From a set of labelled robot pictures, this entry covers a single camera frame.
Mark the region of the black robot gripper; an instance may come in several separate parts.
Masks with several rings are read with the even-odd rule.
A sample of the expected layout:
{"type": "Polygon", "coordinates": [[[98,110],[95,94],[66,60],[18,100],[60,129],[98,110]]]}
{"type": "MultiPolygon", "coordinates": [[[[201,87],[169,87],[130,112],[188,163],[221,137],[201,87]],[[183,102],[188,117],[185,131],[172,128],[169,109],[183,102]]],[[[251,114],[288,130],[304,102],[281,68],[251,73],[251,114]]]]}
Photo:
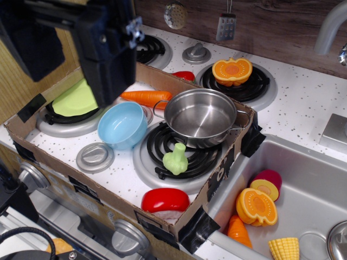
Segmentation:
{"type": "Polygon", "coordinates": [[[1,1],[1,41],[23,72],[39,82],[62,65],[56,28],[68,30],[100,108],[135,82],[141,24],[132,1],[1,1]]]}

